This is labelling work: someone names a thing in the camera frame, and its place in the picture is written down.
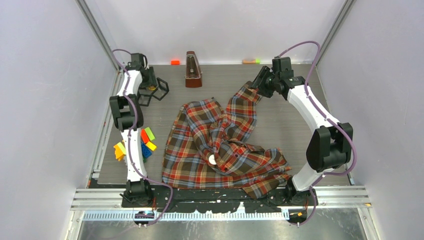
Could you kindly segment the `black case gold brooch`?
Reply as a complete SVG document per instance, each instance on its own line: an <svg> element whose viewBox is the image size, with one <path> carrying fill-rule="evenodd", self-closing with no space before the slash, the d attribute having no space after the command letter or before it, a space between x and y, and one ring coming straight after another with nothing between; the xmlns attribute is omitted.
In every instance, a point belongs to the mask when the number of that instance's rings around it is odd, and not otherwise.
<svg viewBox="0 0 424 240"><path fill-rule="evenodd" d="M157 89L154 91L148 90L149 94L154 93L153 99L156 99L157 101L161 101L170 91L168 83L161 79L160 77L157 77Z"/></svg>

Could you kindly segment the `plaid flannel shirt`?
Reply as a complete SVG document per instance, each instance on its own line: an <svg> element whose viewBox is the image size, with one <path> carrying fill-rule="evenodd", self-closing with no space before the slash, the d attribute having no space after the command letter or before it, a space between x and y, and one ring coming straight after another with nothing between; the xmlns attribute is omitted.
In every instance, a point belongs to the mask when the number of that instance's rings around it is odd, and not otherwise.
<svg viewBox="0 0 424 240"><path fill-rule="evenodd" d="M290 178L280 148L249 144L261 96L246 82L221 106L214 98L183 104L168 135L162 181L179 189L242 189L258 199ZM214 155L216 165L208 158Z"/></svg>

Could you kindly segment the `white round brooch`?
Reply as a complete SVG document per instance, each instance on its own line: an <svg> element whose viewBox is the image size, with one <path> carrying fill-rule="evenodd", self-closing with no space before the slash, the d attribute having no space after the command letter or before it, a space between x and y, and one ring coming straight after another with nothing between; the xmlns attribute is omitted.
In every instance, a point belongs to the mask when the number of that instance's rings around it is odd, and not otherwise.
<svg viewBox="0 0 424 240"><path fill-rule="evenodd" d="M211 155L208 157L208 162L209 162L211 165L216 165L216 164L217 164L216 159L215 159L215 156L214 156L213 154L211 154Z"/></svg>

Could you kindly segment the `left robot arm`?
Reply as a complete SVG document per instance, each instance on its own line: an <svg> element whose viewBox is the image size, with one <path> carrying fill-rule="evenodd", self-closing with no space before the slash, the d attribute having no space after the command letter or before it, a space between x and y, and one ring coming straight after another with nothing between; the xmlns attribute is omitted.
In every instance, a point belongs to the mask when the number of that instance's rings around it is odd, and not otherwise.
<svg viewBox="0 0 424 240"><path fill-rule="evenodd" d="M143 161L141 131L144 117L139 98L140 90L154 94L158 81L144 54L119 48L113 52L130 54L127 65L118 63L123 70L124 81L118 93L109 98L113 123L121 133L126 151L127 180L121 196L129 204L148 207L154 197Z"/></svg>

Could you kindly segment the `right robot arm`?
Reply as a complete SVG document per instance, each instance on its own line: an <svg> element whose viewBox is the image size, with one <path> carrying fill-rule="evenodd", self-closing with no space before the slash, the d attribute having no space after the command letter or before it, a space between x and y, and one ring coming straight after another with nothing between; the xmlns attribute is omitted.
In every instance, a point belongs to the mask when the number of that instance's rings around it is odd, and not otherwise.
<svg viewBox="0 0 424 240"><path fill-rule="evenodd" d="M289 57L276 56L272 67L264 66L251 88L263 97L282 95L300 113L312 132L305 152L306 164L292 176L283 192L291 205L299 205L311 186L326 174L347 164L352 155L353 127L333 117L318 101L302 76L295 76Z"/></svg>

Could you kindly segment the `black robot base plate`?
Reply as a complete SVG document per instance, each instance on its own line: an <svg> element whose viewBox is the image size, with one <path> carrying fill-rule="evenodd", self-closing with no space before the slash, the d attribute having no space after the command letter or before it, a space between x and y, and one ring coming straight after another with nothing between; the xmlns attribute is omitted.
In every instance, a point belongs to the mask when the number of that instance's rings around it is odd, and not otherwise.
<svg viewBox="0 0 424 240"><path fill-rule="evenodd" d="M181 189L173 193L162 185L152 185L150 195L129 199L121 195L123 208L153 208L166 213L205 214L235 213L241 210L248 214L279 213L283 208L310 210L317 198L307 191L288 197L284 187L273 189L266 195L253 199L240 188Z"/></svg>

